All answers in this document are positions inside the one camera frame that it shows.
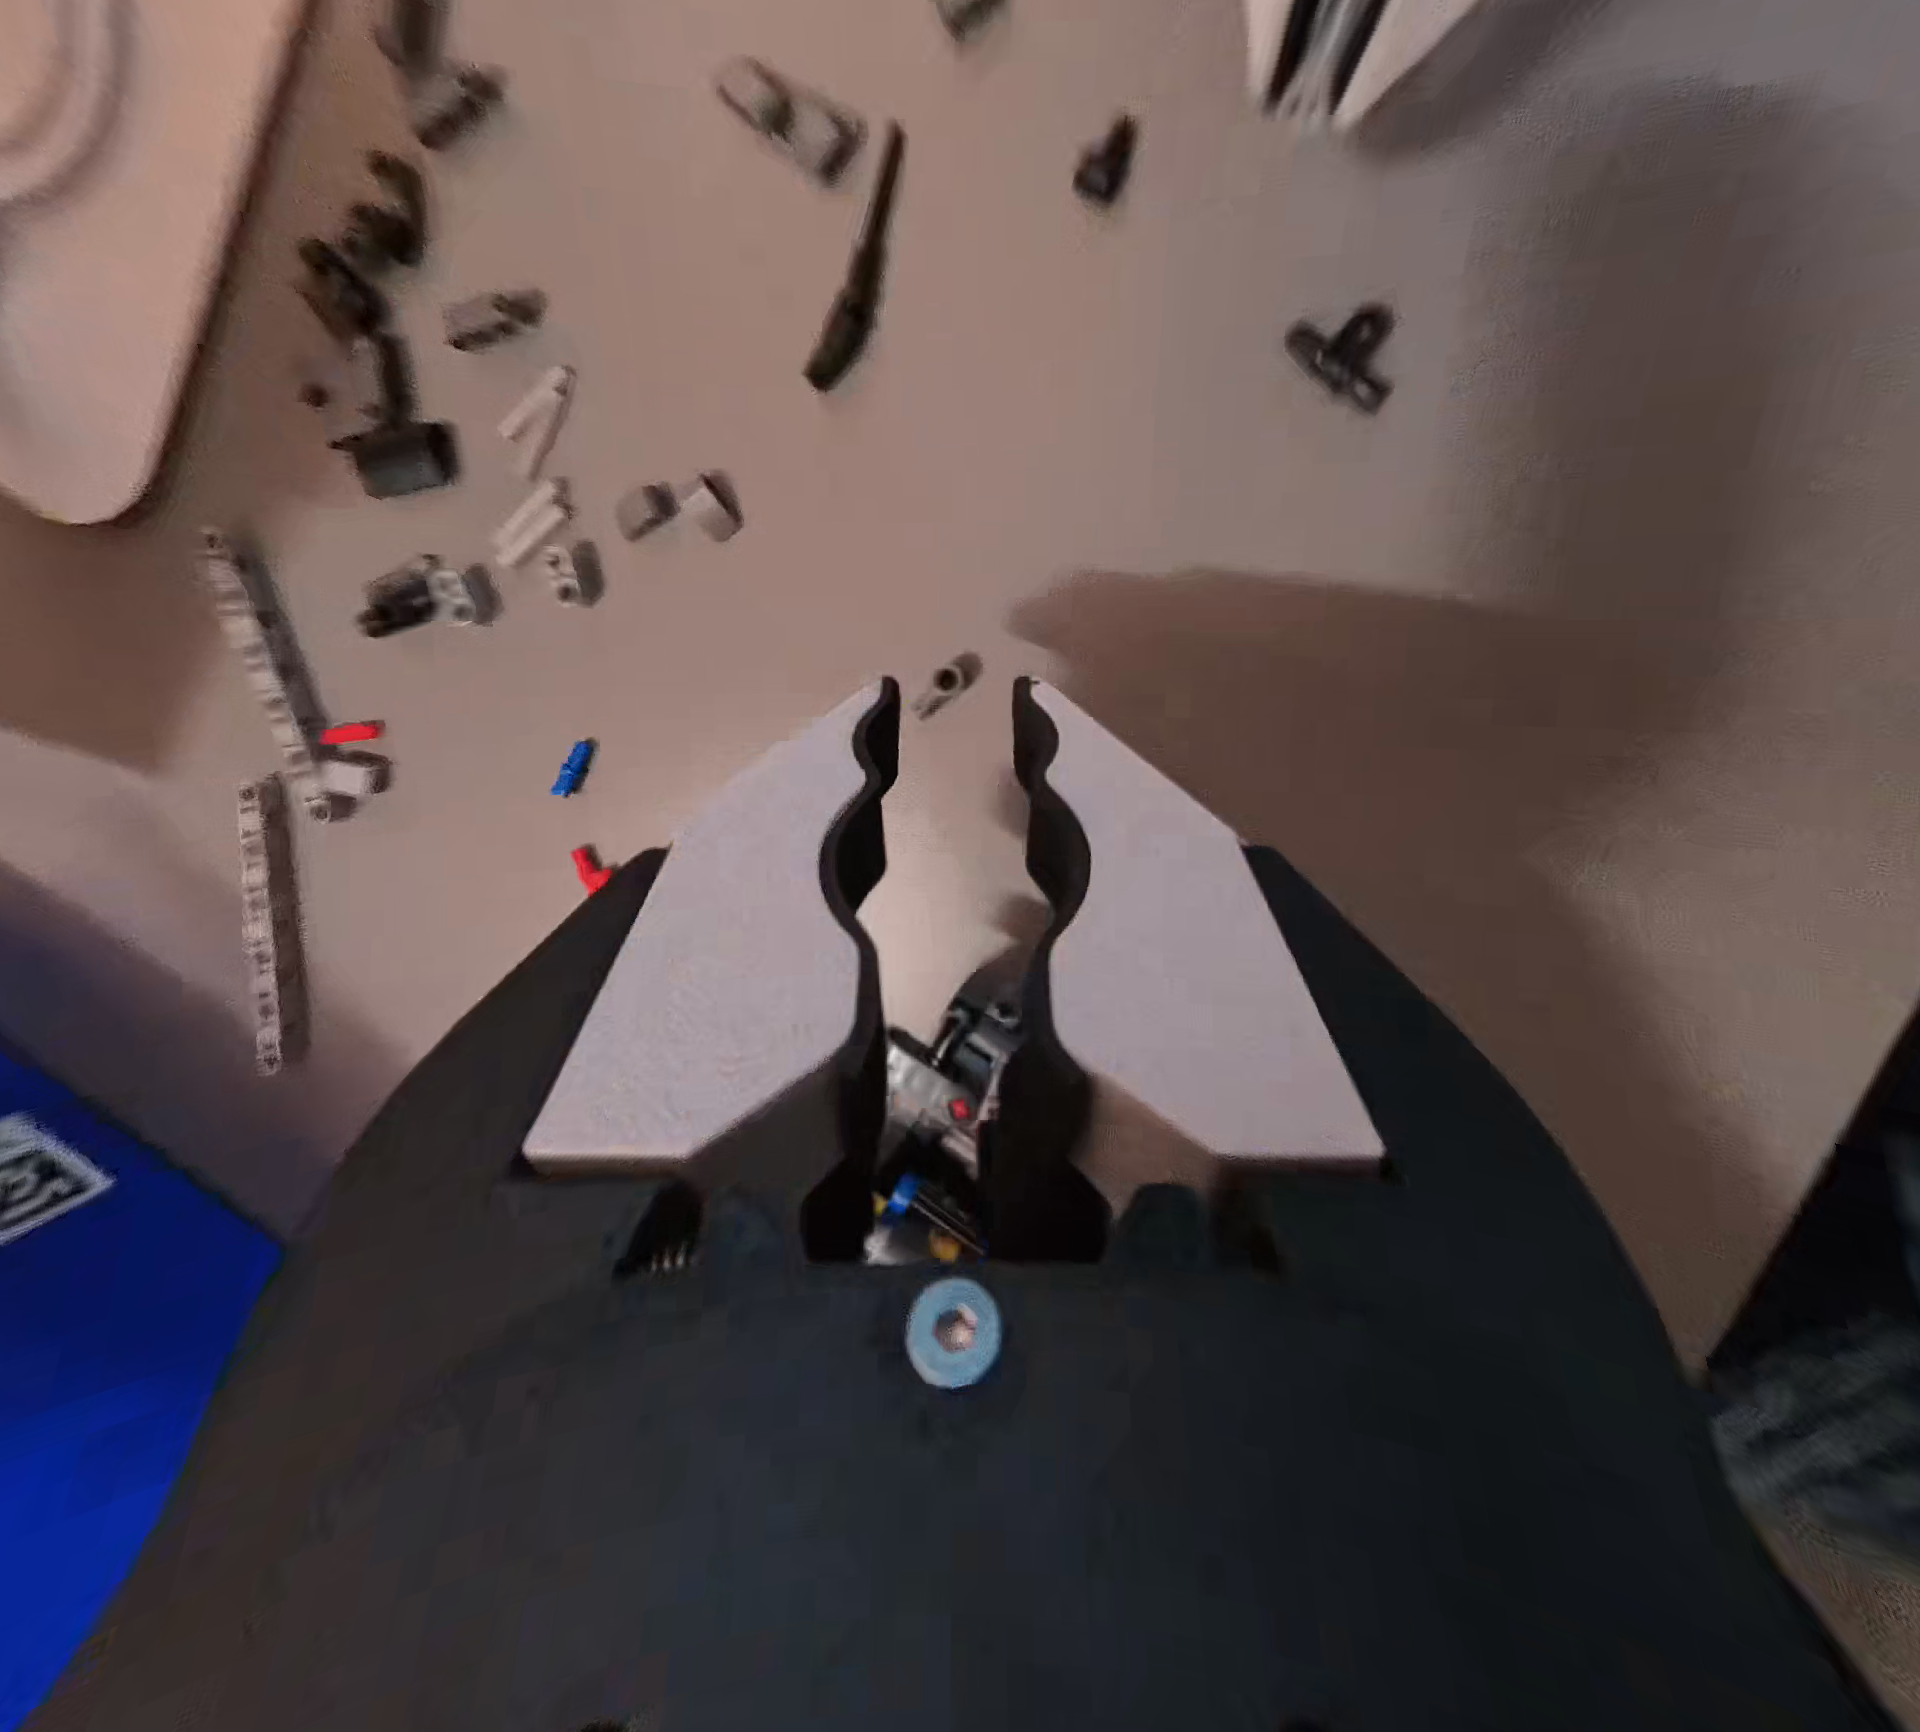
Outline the lego car model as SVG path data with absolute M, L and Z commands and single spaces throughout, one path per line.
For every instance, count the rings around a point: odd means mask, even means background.
M 989 1252 L 985 1140 L 1024 1042 L 1027 965 L 1002 952 L 967 976 L 929 1039 L 887 1032 L 885 1113 L 860 1258 L 872 1268 L 958 1266 Z

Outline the beige flat board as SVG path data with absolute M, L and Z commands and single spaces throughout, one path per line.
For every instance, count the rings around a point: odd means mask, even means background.
M 4 500 L 121 518 L 170 443 L 311 0 L 4 0 Z

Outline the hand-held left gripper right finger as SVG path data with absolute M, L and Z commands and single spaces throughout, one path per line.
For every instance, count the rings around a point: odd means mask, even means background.
M 1237 827 L 1048 680 L 1014 683 L 1012 745 L 1046 918 L 991 1121 L 991 1258 L 1094 1262 L 1140 1196 L 1206 1229 L 1270 1176 L 1382 1174 Z

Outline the long black lego piece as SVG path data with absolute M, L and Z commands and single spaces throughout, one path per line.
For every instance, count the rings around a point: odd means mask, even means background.
M 876 181 L 847 274 L 833 297 L 822 333 L 804 363 L 807 384 L 816 394 L 835 392 L 853 373 L 876 328 L 905 152 L 907 129 L 895 117 L 885 129 Z

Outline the person's blue plaid shirt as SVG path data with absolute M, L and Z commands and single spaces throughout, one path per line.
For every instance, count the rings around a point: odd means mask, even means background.
M 1871 1313 L 1718 1374 L 1712 1436 L 1765 1544 L 1919 1726 L 1919 1332 Z

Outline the black lego connector piece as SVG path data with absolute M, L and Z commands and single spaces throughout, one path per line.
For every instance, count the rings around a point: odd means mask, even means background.
M 436 616 L 434 567 L 410 562 L 364 585 L 353 622 L 363 636 L 384 640 L 430 623 Z

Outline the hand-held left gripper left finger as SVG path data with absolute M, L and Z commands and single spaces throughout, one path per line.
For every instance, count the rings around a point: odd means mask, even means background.
M 521 1153 L 547 1176 L 741 1192 L 821 1264 L 875 1223 L 881 962 L 900 683 L 878 676 L 736 770 L 658 862 Z

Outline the black lego panel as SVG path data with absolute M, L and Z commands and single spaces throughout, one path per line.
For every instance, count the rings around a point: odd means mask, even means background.
M 328 443 L 349 463 L 363 493 L 377 501 L 445 489 L 461 477 L 458 436 L 445 420 L 374 424 Z

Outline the person's dark garment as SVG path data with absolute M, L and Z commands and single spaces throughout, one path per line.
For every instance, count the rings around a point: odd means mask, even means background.
M 1871 1319 L 1916 1324 L 1916 1144 L 1919 1020 L 1911 1017 L 1710 1349 L 1710 1377 Z

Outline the long grey lego beam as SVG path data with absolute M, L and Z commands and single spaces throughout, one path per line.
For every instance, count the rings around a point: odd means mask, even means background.
M 281 774 L 236 787 L 243 952 L 255 1070 L 268 1078 L 307 1055 L 311 994 L 290 808 Z
M 214 620 L 272 735 L 292 799 L 312 823 L 339 823 L 349 799 L 328 784 L 323 711 L 274 576 L 253 544 L 207 526 L 199 555 Z

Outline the blue board with printed tag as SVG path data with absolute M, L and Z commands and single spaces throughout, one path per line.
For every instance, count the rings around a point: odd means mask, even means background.
M 128 1578 L 279 1264 L 272 1233 L 4 1054 L 4 1727 Z

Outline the flat grey lego piece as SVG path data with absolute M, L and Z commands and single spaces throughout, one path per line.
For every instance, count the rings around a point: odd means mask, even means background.
M 868 123 L 859 112 L 757 57 L 723 63 L 714 94 L 816 183 L 839 183 L 867 138 Z

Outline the black lego cross connector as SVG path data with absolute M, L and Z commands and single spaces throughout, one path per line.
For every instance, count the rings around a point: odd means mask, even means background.
M 1294 321 L 1283 345 L 1323 394 L 1373 417 L 1392 394 L 1392 384 L 1379 372 L 1379 356 L 1394 328 L 1397 311 L 1388 303 L 1360 303 L 1332 330 Z

